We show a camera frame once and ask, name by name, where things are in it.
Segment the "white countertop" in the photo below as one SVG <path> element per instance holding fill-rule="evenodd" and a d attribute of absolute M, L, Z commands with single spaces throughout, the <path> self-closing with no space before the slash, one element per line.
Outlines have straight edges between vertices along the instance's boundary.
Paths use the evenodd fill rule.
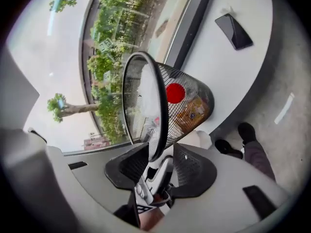
<path fill-rule="evenodd" d="M 229 12 L 254 45 L 234 50 L 215 19 Z M 196 130 L 210 134 L 239 105 L 265 58 L 272 29 L 272 0 L 212 0 L 182 71 L 207 84 L 215 98 L 211 117 Z"/>

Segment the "shoe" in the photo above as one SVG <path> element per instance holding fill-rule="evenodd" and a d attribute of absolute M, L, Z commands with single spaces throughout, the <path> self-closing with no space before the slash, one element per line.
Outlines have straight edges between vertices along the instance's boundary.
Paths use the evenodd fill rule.
<path fill-rule="evenodd" d="M 244 145 L 257 141 L 254 127 L 247 122 L 243 122 L 238 126 L 238 132 Z"/>
<path fill-rule="evenodd" d="M 243 153 L 241 151 L 238 151 L 232 148 L 230 143 L 228 143 L 225 140 L 219 139 L 215 141 L 215 147 L 222 154 L 233 154 L 235 157 L 239 159 L 243 159 Z"/>

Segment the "white stripe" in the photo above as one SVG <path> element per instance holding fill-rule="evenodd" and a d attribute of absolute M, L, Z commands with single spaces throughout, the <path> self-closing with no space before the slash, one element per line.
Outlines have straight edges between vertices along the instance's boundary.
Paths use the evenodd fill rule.
<path fill-rule="evenodd" d="M 289 110 L 293 100 L 294 100 L 294 94 L 291 93 L 290 96 L 288 97 L 286 104 L 284 105 L 283 109 L 281 110 L 281 112 L 278 114 L 278 116 L 275 118 L 274 123 L 275 124 L 279 124 L 279 122 L 283 119 L 283 117 L 285 116 L 286 112 Z"/>

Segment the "mesh trash can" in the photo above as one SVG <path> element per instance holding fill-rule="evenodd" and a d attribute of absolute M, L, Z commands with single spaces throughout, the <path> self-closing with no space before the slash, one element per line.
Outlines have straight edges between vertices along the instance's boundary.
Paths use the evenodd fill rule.
<path fill-rule="evenodd" d="M 132 142 L 149 142 L 149 161 L 208 119 L 211 90 L 199 80 L 145 52 L 133 53 L 124 69 L 122 103 Z"/>

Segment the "black phone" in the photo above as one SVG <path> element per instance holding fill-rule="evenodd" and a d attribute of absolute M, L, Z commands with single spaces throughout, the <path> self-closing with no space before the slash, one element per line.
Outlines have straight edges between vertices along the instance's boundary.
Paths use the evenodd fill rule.
<path fill-rule="evenodd" d="M 253 45 L 252 39 L 232 15 L 225 14 L 216 19 L 215 22 L 227 36 L 235 50 L 244 49 Z"/>

